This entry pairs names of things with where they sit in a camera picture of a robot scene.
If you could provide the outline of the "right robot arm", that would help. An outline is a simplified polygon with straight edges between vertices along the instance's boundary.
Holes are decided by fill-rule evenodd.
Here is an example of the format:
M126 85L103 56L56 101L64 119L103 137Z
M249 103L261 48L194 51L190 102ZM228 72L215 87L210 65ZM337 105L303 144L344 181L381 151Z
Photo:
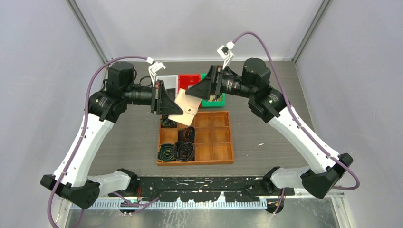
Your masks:
M264 189L276 195L284 188L304 188L322 199L343 177L353 158L327 146L299 117L283 93L270 85L271 70L259 58L249 58L237 75L228 67L212 65L205 78L186 90L201 99L221 94L247 98L248 107L258 118L280 132L302 155L308 166L274 167L264 176Z

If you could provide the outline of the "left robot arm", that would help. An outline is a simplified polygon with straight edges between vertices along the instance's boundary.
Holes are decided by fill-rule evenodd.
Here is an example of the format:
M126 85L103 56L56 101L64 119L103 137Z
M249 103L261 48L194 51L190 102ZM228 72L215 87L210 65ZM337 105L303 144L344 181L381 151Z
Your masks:
M80 130L65 159L53 174L44 175L41 185L81 209L90 208L100 196L114 192L133 196L139 180L127 169L100 176L88 175L100 145L128 105L146 105L156 115L183 114L183 110L168 96L165 84L156 79L162 62L152 61L148 71L149 86L135 82L133 64L115 62L108 68L100 91L86 97L85 114Z

